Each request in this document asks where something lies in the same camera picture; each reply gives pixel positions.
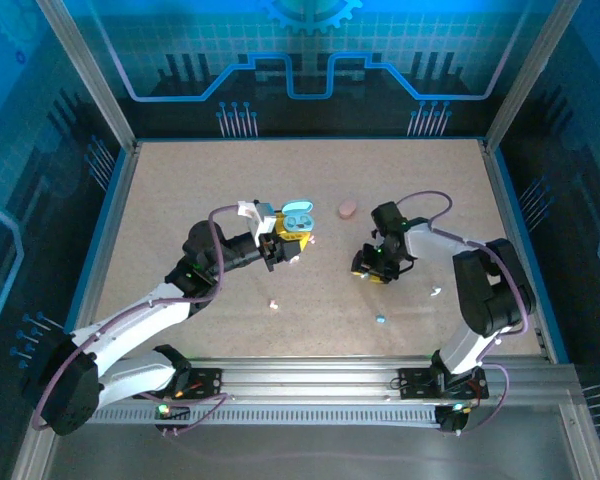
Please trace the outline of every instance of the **gear logo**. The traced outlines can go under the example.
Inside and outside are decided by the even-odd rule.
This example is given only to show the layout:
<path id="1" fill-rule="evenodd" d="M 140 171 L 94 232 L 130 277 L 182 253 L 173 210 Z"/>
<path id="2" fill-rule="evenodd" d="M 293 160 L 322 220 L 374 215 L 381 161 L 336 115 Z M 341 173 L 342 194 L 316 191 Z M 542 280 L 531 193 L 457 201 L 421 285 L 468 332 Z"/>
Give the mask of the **gear logo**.
<path id="1" fill-rule="evenodd" d="M 35 0 L 0 0 L 0 30 L 14 46 L 22 49 L 31 43 L 39 22 Z"/>
<path id="2" fill-rule="evenodd" d="M 313 35 L 317 30 L 327 32 L 328 27 L 340 28 L 343 19 L 351 20 L 351 11 L 362 7 L 361 0 L 260 0 L 260 6 L 269 18 L 278 20 L 280 28 L 291 27 L 294 33 L 301 30 Z"/>

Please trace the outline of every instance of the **pink eraser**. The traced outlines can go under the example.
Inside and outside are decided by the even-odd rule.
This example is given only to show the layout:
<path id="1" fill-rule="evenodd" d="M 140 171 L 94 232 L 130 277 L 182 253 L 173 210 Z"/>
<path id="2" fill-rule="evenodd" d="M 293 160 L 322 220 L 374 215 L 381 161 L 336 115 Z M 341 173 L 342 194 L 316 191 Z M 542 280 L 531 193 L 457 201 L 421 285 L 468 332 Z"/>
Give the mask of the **pink eraser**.
<path id="1" fill-rule="evenodd" d="M 347 198 L 340 204 L 340 207 L 338 208 L 338 214 L 340 215 L 340 218 L 346 219 L 351 217 L 351 215 L 353 215 L 353 213 L 356 211 L 356 206 L 355 200 Z"/>

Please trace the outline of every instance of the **beige work surface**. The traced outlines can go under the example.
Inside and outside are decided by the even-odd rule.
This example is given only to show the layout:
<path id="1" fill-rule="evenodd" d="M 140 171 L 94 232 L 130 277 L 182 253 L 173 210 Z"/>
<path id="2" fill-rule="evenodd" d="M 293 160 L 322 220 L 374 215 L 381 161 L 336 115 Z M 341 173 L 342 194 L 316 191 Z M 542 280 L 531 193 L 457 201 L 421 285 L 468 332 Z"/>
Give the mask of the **beige work surface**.
<path id="1" fill-rule="evenodd" d="M 425 355 L 461 323 L 453 272 L 418 261 L 389 285 L 349 273 L 374 228 L 371 210 L 424 189 L 448 192 L 455 205 L 438 226 L 479 240 L 504 235 L 475 140 L 274 140 L 145 143 L 133 178 L 99 319 L 151 291 L 182 256 L 189 228 L 219 206 L 258 199 L 280 208 L 309 198 L 316 226 L 296 264 L 269 273 L 264 262 L 232 271 L 200 314 L 150 339 L 195 356 Z M 339 204 L 358 202 L 342 220 Z M 407 218 L 430 217 L 444 199 L 401 206 Z M 218 216 L 227 238 L 244 219 Z M 442 288 L 431 296 L 432 288 Z M 269 308 L 271 299 L 278 310 Z M 376 315 L 386 323 L 376 322 Z M 494 354 L 538 353 L 533 329 Z"/>

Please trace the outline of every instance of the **circuit graphic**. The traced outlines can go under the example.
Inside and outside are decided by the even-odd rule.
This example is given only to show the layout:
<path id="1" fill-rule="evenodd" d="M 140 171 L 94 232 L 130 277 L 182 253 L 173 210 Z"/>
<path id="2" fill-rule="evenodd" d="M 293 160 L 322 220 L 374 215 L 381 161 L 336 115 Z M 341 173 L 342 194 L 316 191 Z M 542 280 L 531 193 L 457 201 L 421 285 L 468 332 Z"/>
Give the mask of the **circuit graphic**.
<path id="1" fill-rule="evenodd" d="M 304 30 L 313 35 L 326 33 L 329 27 L 340 28 L 342 20 L 353 18 L 352 10 L 362 7 L 360 0 L 260 0 L 260 6 L 277 20 L 280 28 L 291 27 L 294 33 Z"/>

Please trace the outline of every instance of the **blue panel wall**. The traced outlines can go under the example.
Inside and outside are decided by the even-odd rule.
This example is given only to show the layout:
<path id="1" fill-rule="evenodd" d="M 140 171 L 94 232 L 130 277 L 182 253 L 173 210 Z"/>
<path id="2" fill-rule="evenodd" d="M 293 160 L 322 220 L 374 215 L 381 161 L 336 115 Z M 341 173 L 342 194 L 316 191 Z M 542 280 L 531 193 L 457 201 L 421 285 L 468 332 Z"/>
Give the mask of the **blue panel wall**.
<path id="1" fill-rule="evenodd" d="M 119 146 L 35 1 L 0 1 L 0 479 L 31 415 L 19 382 L 44 331 L 23 317 L 66 321 L 113 169 L 107 152 L 117 158 Z"/>
<path id="2" fill-rule="evenodd" d="M 600 0 L 582 2 L 502 152 L 567 353 L 599 384 Z"/>
<path id="3" fill-rule="evenodd" d="M 140 137 L 434 137 L 486 132 L 553 1 L 68 5 Z"/>

